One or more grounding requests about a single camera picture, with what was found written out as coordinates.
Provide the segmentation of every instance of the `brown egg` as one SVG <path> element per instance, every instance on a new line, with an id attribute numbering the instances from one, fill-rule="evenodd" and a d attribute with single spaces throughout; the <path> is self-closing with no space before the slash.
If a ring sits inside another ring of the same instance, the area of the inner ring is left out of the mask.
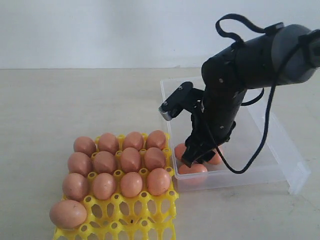
<path id="1" fill-rule="evenodd" d="M 166 166 L 166 156 L 163 151 L 156 147 L 150 147 L 144 154 L 145 167 L 151 172 L 153 169 Z"/>
<path id="2" fill-rule="evenodd" d="M 187 147 L 185 143 L 180 143 L 174 148 L 174 155 L 176 159 L 181 161 L 182 155 L 185 153 Z"/>
<path id="3" fill-rule="evenodd" d="M 170 183 L 170 174 L 163 168 L 152 170 L 147 177 L 148 192 L 154 196 L 164 194 L 170 188 Z"/>
<path id="4" fill-rule="evenodd" d="M 109 173 L 100 173 L 92 182 L 93 195 L 100 200 L 109 199 L 112 194 L 115 193 L 117 188 L 117 183 L 114 178 Z"/>
<path id="5" fill-rule="evenodd" d="M 151 132 L 145 142 L 146 149 L 154 147 L 162 150 L 165 148 L 165 146 L 166 146 L 166 135 L 161 130 L 155 130 Z"/>
<path id="6" fill-rule="evenodd" d="M 120 164 L 125 173 L 138 172 L 141 168 L 141 156 L 137 149 L 128 147 L 121 153 Z"/>
<path id="7" fill-rule="evenodd" d="M 179 174 L 195 174 L 195 173 L 205 173 L 208 172 L 208 169 L 199 163 L 192 164 L 191 167 L 186 166 L 185 164 L 181 165 L 178 169 Z M 198 185 L 203 183 L 207 179 L 207 176 L 197 176 L 196 178 L 182 179 L 182 182 L 188 185 Z"/>
<path id="8" fill-rule="evenodd" d="M 113 174 L 117 170 L 116 157 L 108 151 L 100 151 L 94 156 L 93 168 L 98 174 Z"/>
<path id="9" fill-rule="evenodd" d="M 144 137 L 140 132 L 133 131 L 130 132 L 127 136 L 125 136 L 125 139 L 122 144 L 122 150 L 127 148 L 135 148 L 138 151 L 140 151 L 144 146 Z"/>
<path id="10" fill-rule="evenodd" d="M 91 158 L 83 152 L 74 152 L 67 162 L 70 173 L 81 174 L 84 177 L 93 171 Z"/>
<path id="11" fill-rule="evenodd" d="M 62 183 L 62 191 L 70 200 L 82 201 L 89 194 L 89 190 L 89 181 L 79 173 L 68 174 Z"/>
<path id="12" fill-rule="evenodd" d="M 73 150 L 91 157 L 91 155 L 96 152 L 97 148 L 95 142 L 90 137 L 80 136 L 74 141 Z"/>
<path id="13" fill-rule="evenodd" d="M 142 191 L 142 187 L 142 177 L 137 172 L 128 172 L 121 178 L 121 193 L 127 198 L 133 198 L 137 196 Z"/>
<path id="14" fill-rule="evenodd" d="M 224 154 L 222 149 L 219 147 L 220 152 L 222 153 L 222 155 Z M 212 164 L 212 165 L 218 165 L 222 163 L 222 158 L 220 157 L 219 153 L 217 152 L 216 149 L 213 150 L 215 152 L 215 155 L 213 156 L 213 158 L 210 159 L 210 161 L 208 161 L 208 164 Z"/>
<path id="15" fill-rule="evenodd" d="M 119 150 L 119 142 L 115 135 L 112 133 L 104 133 L 100 136 L 98 141 L 99 151 L 107 151 L 113 155 Z"/>
<path id="16" fill-rule="evenodd" d="M 50 220 L 61 229 L 74 229 L 87 219 L 87 210 L 74 200 L 62 200 L 54 204 L 49 213 Z"/>

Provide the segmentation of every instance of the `gray tabletop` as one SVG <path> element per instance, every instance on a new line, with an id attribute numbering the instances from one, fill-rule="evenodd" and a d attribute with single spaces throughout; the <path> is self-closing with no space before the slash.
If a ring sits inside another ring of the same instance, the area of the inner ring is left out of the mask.
<path id="1" fill-rule="evenodd" d="M 51 239 L 49 209 L 62 196 L 75 138 L 165 130 L 160 80 L 199 75 L 198 68 L 1 70 L 0 239 Z M 320 239 L 319 79 L 278 87 L 272 107 L 312 171 L 300 195 L 289 195 L 286 182 L 182 192 L 177 240 Z"/>

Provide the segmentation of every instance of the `yellow plastic egg tray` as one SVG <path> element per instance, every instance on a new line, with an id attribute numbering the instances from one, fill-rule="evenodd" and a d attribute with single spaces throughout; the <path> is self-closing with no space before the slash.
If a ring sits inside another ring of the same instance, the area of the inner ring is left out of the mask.
<path id="1" fill-rule="evenodd" d="M 166 171 L 172 177 L 174 170 L 171 167 L 172 151 L 168 147 L 170 136 L 166 133 L 166 144 L 162 150 L 166 159 Z M 176 217 L 175 201 L 179 197 L 174 190 L 171 181 L 168 191 L 160 196 L 153 196 L 147 191 L 147 176 L 149 171 L 145 168 L 143 161 L 146 152 L 145 145 L 148 135 L 142 133 L 144 143 L 140 150 L 142 168 L 139 174 L 143 179 L 143 188 L 140 194 L 133 198 L 124 197 L 121 194 L 120 180 L 125 175 L 121 170 L 119 158 L 122 153 L 122 143 L 125 135 L 119 135 L 119 151 L 115 154 L 117 170 L 113 173 L 117 187 L 115 193 L 108 200 L 99 200 L 94 197 L 90 190 L 81 202 L 87 210 L 86 221 L 73 230 L 61 229 L 56 227 L 53 240 L 175 240 L 175 227 L 173 219 Z M 97 176 L 96 172 L 88 174 L 87 179 L 90 183 Z"/>

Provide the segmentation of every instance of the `transparent plastic box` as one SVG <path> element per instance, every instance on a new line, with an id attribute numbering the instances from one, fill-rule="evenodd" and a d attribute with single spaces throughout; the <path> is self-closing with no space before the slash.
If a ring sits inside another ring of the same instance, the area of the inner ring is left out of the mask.
<path id="1" fill-rule="evenodd" d="M 192 82 L 194 88 L 205 88 L 201 77 L 165 79 L 160 82 L 163 101 L 187 81 Z M 260 90 L 247 91 L 244 101 L 255 98 L 259 93 Z M 224 157 L 234 169 L 242 169 L 259 146 L 264 130 L 265 111 L 266 102 L 263 99 L 253 105 L 240 107 L 231 139 L 221 146 Z M 190 135 L 190 117 L 191 114 L 184 110 L 178 117 L 166 122 L 172 150 L 176 145 L 184 143 Z M 270 114 L 266 144 L 245 173 L 232 173 L 224 163 L 204 163 L 208 172 L 178 174 L 181 164 L 172 154 L 179 192 L 287 181 L 289 193 L 295 195 L 301 191 L 311 174 L 305 160 L 273 113 Z"/>

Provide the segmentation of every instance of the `white wall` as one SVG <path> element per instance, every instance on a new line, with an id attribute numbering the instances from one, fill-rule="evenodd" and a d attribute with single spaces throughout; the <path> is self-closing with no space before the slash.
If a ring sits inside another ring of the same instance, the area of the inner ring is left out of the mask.
<path id="1" fill-rule="evenodd" d="M 214 23 L 232 12 L 320 28 L 320 0 L 0 0 L 0 68 L 199 67 L 231 43 Z"/>

